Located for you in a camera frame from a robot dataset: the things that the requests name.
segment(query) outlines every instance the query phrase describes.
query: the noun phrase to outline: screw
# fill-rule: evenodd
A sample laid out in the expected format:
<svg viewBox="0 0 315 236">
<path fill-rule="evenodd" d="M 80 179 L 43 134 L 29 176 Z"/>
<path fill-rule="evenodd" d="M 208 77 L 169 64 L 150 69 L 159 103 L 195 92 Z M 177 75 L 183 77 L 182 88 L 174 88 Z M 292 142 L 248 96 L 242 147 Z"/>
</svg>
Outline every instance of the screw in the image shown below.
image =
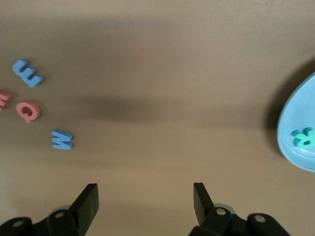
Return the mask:
<svg viewBox="0 0 315 236">
<path fill-rule="evenodd" d="M 265 217 L 263 217 L 262 215 L 256 215 L 255 216 L 255 220 L 260 222 L 260 223 L 265 223 L 266 222 Z"/>
<path fill-rule="evenodd" d="M 224 209 L 222 209 L 222 208 L 218 208 L 218 209 L 217 209 L 217 214 L 218 214 L 218 215 L 225 215 L 225 214 L 226 214 L 226 212 L 225 212 L 225 210 L 224 210 Z"/>
<path fill-rule="evenodd" d="M 58 218 L 61 218 L 63 217 L 64 213 L 63 212 L 59 212 L 55 215 L 55 218 L 58 219 Z"/>
<path fill-rule="evenodd" d="M 19 221 L 15 222 L 15 223 L 12 225 L 12 227 L 16 228 L 16 227 L 19 227 L 19 226 L 21 226 L 21 225 L 23 225 L 23 221 L 22 221 L 22 220 L 19 220 Z"/>
</svg>

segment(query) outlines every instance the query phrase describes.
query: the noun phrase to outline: blue foam letter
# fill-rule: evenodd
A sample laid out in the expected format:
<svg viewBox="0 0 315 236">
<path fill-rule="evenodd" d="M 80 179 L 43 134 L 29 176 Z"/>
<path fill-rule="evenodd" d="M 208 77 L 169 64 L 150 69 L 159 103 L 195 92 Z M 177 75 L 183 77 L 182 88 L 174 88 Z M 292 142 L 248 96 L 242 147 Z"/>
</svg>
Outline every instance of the blue foam letter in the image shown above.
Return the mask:
<svg viewBox="0 0 315 236">
<path fill-rule="evenodd" d="M 73 139 L 73 136 L 71 134 L 63 132 L 59 129 L 54 129 L 51 134 L 54 136 L 53 148 L 63 150 L 69 150 L 72 148 L 73 144 L 70 141 Z"/>
<path fill-rule="evenodd" d="M 21 77 L 21 79 L 31 88 L 38 85 L 40 82 L 44 80 L 42 75 L 33 76 L 36 73 L 36 69 L 34 67 L 25 68 L 29 64 L 29 61 L 26 59 L 20 59 L 15 62 L 12 66 L 13 72 Z"/>
</svg>

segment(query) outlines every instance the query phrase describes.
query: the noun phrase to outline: blue letter w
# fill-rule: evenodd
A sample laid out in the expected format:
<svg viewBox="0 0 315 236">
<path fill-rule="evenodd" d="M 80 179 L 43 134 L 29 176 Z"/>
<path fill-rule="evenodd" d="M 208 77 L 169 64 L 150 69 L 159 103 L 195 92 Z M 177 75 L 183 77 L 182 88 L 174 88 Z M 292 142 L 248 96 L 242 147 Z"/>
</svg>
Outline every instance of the blue letter w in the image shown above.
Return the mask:
<svg viewBox="0 0 315 236">
<path fill-rule="evenodd" d="M 73 136 L 71 134 L 63 132 L 59 129 L 55 129 L 51 133 L 54 136 L 53 142 L 55 143 L 53 144 L 53 148 L 63 150 L 69 150 L 72 148 L 73 145 L 70 140 L 73 139 Z"/>
</svg>

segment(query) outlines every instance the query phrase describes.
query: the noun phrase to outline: light blue plate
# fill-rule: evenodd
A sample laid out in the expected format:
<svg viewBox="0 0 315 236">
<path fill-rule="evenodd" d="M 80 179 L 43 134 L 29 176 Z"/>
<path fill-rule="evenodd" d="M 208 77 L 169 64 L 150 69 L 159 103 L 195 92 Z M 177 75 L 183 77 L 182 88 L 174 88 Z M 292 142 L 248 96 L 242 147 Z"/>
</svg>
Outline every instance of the light blue plate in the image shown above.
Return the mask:
<svg viewBox="0 0 315 236">
<path fill-rule="evenodd" d="M 315 130 L 315 73 L 287 100 L 277 130 L 278 145 L 286 159 L 315 172 L 315 132 L 309 132 L 310 128 Z"/>
</svg>

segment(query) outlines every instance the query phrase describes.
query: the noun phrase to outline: red foam letter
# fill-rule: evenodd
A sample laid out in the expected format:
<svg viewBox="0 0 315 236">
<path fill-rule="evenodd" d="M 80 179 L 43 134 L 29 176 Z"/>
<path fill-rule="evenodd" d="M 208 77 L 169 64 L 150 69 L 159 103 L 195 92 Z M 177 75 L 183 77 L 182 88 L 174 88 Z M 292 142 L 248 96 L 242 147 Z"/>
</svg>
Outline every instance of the red foam letter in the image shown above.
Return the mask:
<svg viewBox="0 0 315 236">
<path fill-rule="evenodd" d="M 5 109 L 5 106 L 7 105 L 10 98 L 10 94 L 0 91 L 0 112 Z"/>
<path fill-rule="evenodd" d="M 40 115 L 40 108 L 32 101 L 20 102 L 16 105 L 16 111 L 27 123 L 36 120 Z"/>
</svg>

